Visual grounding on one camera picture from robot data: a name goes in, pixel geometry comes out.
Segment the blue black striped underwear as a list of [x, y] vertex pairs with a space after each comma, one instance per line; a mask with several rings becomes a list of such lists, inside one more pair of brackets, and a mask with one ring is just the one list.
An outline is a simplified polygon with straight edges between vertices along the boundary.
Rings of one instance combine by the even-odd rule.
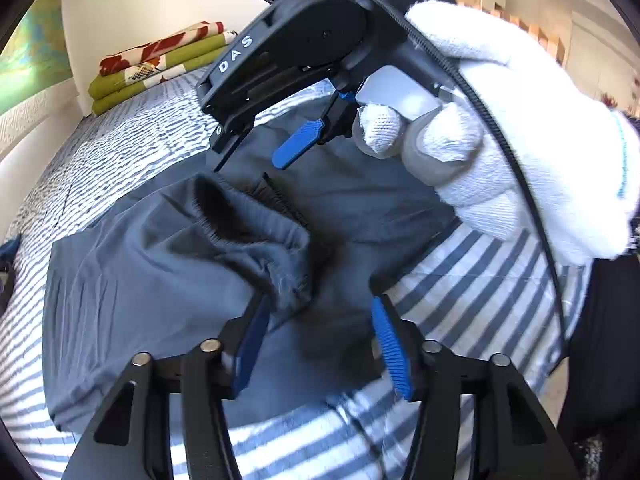
[[12, 238], [12, 240], [8, 240], [0, 247], [0, 313], [4, 314], [6, 312], [6, 308], [9, 305], [9, 301], [12, 297], [15, 280], [16, 280], [16, 271], [14, 266], [14, 260], [16, 258], [17, 252], [20, 249], [22, 241], [21, 234], [18, 234], [17, 237]]

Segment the striped blue white quilt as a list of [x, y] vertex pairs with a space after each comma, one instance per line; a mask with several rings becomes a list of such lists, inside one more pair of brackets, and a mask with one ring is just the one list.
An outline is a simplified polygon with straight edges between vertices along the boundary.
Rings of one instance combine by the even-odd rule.
[[[35, 471], [60, 478], [81, 432], [53, 425], [43, 390], [43, 307], [52, 246], [83, 231], [118, 200], [177, 162], [203, 155], [215, 129], [198, 106], [198, 77], [186, 74], [82, 122], [50, 163], [13, 222], [22, 241], [17, 283], [1, 320], [1, 418]], [[315, 84], [263, 114], [257, 127], [311, 101]], [[375, 289], [427, 338], [460, 356], [510, 356], [539, 390], [559, 359], [556, 317], [578, 321], [590, 266], [559, 268], [555, 295], [532, 234], [500, 242], [454, 218], [393, 283]], [[418, 408], [376, 374], [357, 389], [326, 396], [262, 422], [230, 426], [247, 479], [397, 479]]]

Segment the landscape wall tapestry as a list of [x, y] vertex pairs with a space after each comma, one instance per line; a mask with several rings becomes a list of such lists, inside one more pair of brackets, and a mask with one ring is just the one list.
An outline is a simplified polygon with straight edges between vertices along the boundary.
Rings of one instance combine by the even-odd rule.
[[35, 0], [1, 53], [1, 113], [72, 77], [61, 0]]

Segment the green folded blanket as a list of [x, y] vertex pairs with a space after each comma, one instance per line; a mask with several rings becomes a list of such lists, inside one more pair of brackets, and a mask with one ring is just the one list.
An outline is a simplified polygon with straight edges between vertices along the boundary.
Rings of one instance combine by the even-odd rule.
[[88, 88], [88, 95], [93, 99], [93, 114], [102, 115], [145, 90], [213, 63], [237, 34], [234, 30], [224, 30], [117, 73], [96, 76]]

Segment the wooden slat railing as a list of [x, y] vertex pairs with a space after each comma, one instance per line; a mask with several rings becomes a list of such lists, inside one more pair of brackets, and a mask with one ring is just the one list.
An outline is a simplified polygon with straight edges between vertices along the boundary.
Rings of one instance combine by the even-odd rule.
[[506, 12], [506, 10], [496, 2], [492, 9], [485, 8], [478, 3], [470, 4], [470, 8], [481, 10], [495, 18], [500, 18], [500, 20], [511, 23], [518, 29], [526, 32], [528, 36], [534, 38], [537, 41], [537, 44], [543, 47], [544, 50], [554, 58], [555, 62], [557, 62], [559, 66], [563, 66], [565, 64], [566, 49], [559, 35], [552, 34], [552, 32], [545, 32], [537, 24], [527, 24], [526, 21], [523, 21], [518, 16], [511, 15]]

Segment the dark grey shorts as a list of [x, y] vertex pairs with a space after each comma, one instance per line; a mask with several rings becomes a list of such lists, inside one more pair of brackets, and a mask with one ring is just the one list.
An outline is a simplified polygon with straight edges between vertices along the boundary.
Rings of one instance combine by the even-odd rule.
[[454, 211], [398, 160], [343, 138], [275, 170], [272, 151], [322, 108], [300, 104], [257, 127], [221, 172], [203, 155], [177, 162], [54, 243], [42, 368], [56, 428], [84, 430], [135, 354], [186, 353], [256, 299], [269, 330], [231, 426], [372, 382], [373, 293]]

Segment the red cream folded blanket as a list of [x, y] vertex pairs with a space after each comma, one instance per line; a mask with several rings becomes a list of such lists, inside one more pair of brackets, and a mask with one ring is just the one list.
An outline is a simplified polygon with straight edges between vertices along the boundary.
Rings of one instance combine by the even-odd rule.
[[160, 40], [150, 41], [137, 47], [107, 55], [100, 61], [99, 74], [107, 76], [120, 72], [127, 67], [149, 61], [151, 58], [157, 58], [187, 44], [193, 44], [195, 41], [221, 34], [223, 31], [223, 22], [197, 22]]

